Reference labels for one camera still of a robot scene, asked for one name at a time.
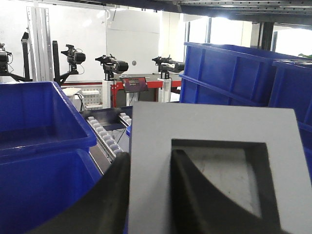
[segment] digital display device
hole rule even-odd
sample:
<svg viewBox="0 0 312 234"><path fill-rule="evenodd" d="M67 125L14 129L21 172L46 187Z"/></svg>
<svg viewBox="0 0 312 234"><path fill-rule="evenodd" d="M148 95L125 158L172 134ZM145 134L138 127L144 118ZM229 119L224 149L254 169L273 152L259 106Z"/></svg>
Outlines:
<svg viewBox="0 0 312 234"><path fill-rule="evenodd" d="M122 81L123 89L126 93L138 93L148 91L145 77L127 77L120 79Z"/></svg>

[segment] white wall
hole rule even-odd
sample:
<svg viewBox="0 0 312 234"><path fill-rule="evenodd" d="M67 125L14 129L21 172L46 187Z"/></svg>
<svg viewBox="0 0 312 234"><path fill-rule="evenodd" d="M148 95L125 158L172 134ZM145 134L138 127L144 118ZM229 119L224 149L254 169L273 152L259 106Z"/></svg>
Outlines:
<svg viewBox="0 0 312 234"><path fill-rule="evenodd" d="M13 73L23 76L23 55L20 39L27 31L26 7L33 3L19 0L1 0L5 11L0 14L0 42L6 44L6 50L13 53L14 61L11 66ZM101 80L103 71L94 61L97 56L106 51L105 15L97 9L85 9L64 5L39 4L39 7L49 9L51 40L58 41L60 73L68 71L67 57L60 54L67 50L66 44L80 48L86 54L82 63L85 69L83 75L70 76L67 80Z"/></svg>
<svg viewBox="0 0 312 234"><path fill-rule="evenodd" d="M251 22L212 18L211 43L250 46Z"/></svg>
<svg viewBox="0 0 312 234"><path fill-rule="evenodd" d="M276 52L298 56L312 55L312 30L274 27L278 31Z"/></svg>
<svg viewBox="0 0 312 234"><path fill-rule="evenodd" d="M107 53L129 63L125 74L158 72L152 59L158 56L159 36L160 13L133 10L115 13L114 9L110 10Z"/></svg>
<svg viewBox="0 0 312 234"><path fill-rule="evenodd" d="M162 12L160 30L159 56L170 55L175 61L183 61L185 41L183 14Z"/></svg>

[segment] industrial camera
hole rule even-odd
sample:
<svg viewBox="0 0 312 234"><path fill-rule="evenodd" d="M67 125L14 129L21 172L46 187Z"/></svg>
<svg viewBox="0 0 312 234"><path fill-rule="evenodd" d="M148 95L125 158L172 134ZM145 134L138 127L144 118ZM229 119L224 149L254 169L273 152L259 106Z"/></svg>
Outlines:
<svg viewBox="0 0 312 234"><path fill-rule="evenodd" d="M25 73L25 77L21 77L19 75L13 74L12 71L14 69L12 69L11 72L9 72L8 67L10 66L10 64L13 61L13 55L11 52L8 52L5 50L4 43L0 43L0 76L2 77L12 77L15 81L31 81L31 79L29 78L29 64L28 64L28 53L26 52L27 49L27 40L28 38L25 38L28 34L25 33L22 37L22 45L23 45L23 56L24 56L24 73Z"/></svg>
<svg viewBox="0 0 312 234"><path fill-rule="evenodd" d="M169 79L169 71L179 73L184 70L185 63L173 61L170 58L170 55L167 58L162 58L158 56L157 58L153 58L152 61L154 61L156 63L156 66L158 66L158 71L161 72L162 79L163 73L165 74L164 79Z"/></svg>
<svg viewBox="0 0 312 234"><path fill-rule="evenodd" d="M67 44L67 51L61 51L62 54L67 56L67 62L71 64L82 64L86 61L86 55L82 52L78 52L73 45Z"/></svg>
<svg viewBox="0 0 312 234"><path fill-rule="evenodd" d="M0 73L8 71L9 56L12 56L12 53L5 51L4 46L4 43L0 43Z"/></svg>
<svg viewBox="0 0 312 234"><path fill-rule="evenodd" d="M96 58L95 60L99 61L101 63L101 66L103 66L103 70L105 72L105 80L113 80L114 73L122 74L126 72L129 68L127 62L117 60L112 55L110 56L103 55L99 58Z"/></svg>
<svg viewBox="0 0 312 234"><path fill-rule="evenodd" d="M86 61L86 55L83 52L79 52L73 45L67 44L68 50L61 51L61 54L67 56L67 62L69 64L69 71L63 75L59 74L59 46L56 40L53 41L53 60L54 60L54 73L55 81L62 85L70 75L79 75L77 65L81 65Z"/></svg>

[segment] red table frame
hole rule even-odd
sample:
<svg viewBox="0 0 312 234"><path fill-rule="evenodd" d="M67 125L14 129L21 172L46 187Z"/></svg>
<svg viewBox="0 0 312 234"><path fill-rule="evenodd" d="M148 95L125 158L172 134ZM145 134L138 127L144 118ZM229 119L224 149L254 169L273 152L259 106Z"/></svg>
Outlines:
<svg viewBox="0 0 312 234"><path fill-rule="evenodd" d="M172 85L173 88L175 87L180 87L181 86L181 81L180 80L173 80ZM155 81L147 81L147 87L149 89L157 89L157 88L162 88L162 81L160 80L155 80ZM121 81L118 81L115 83L115 85L111 85L111 94L113 96L113 107L117 106L117 92L119 90L123 89L123 85Z"/></svg>
<svg viewBox="0 0 312 234"><path fill-rule="evenodd" d="M67 85L99 85L102 84L102 82L84 82L84 83L64 83L62 86L67 86ZM181 81L180 80L173 80L171 87L176 88L181 86ZM154 80L154 81L147 81L147 87L149 89L157 89L157 88L162 88L162 81L160 80ZM111 85L111 96L113 96L113 106L117 106L117 92L119 90L123 89L123 85L121 81L116 81L115 84Z"/></svg>

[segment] black cable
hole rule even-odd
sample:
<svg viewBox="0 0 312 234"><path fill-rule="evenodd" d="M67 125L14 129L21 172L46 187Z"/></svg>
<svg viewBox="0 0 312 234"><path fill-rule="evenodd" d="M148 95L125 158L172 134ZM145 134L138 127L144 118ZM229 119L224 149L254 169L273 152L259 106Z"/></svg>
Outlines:
<svg viewBox="0 0 312 234"><path fill-rule="evenodd" d="M13 62L13 60L14 60L13 54L11 54L10 56L12 57L12 60L11 60L10 63L8 63L8 65L10 65Z"/></svg>
<svg viewBox="0 0 312 234"><path fill-rule="evenodd" d="M123 130L121 136L119 137L119 139L118 139L118 141L117 141L117 144L119 143L119 141L120 141L120 139L122 138L122 136L123 136L123 134L124 134L125 131L126 131L126 128Z"/></svg>
<svg viewBox="0 0 312 234"><path fill-rule="evenodd" d="M123 130L117 130L117 129L115 129L114 131L117 131L117 132L120 132L120 133L122 133L122 131L123 131Z"/></svg>
<svg viewBox="0 0 312 234"><path fill-rule="evenodd" d="M81 75L83 75L84 74L84 67L80 64L80 66L83 68L83 73L81 73Z"/></svg>
<svg viewBox="0 0 312 234"><path fill-rule="evenodd" d="M75 94L75 95L78 96L78 98L79 98L79 100L80 100L80 102L81 102L80 110L81 110L81 111L85 110L84 105L83 105L83 101L82 101L82 96L81 96L81 94Z"/></svg>
<svg viewBox="0 0 312 234"><path fill-rule="evenodd" d="M132 98L131 98L130 103L129 103L130 105L133 105L132 100L133 100L134 96L135 96L135 94L133 93Z"/></svg>

